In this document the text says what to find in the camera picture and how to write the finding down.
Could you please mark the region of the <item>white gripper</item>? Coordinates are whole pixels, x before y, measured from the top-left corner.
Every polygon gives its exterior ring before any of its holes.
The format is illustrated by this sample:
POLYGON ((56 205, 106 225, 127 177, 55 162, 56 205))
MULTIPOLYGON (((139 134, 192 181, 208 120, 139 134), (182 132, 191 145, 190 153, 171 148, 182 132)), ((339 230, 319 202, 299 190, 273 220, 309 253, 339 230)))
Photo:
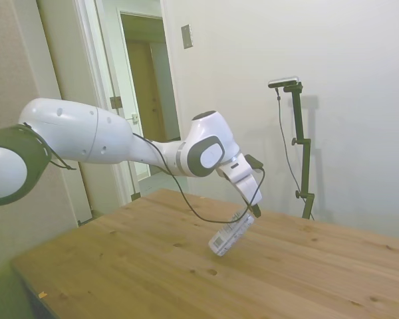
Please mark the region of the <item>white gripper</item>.
POLYGON ((232 159, 217 167, 217 174, 226 178, 240 193, 242 198, 253 206, 255 218, 261 216, 258 202, 262 200, 259 184, 253 176, 255 170, 263 168, 263 164, 253 156, 237 154, 232 159))

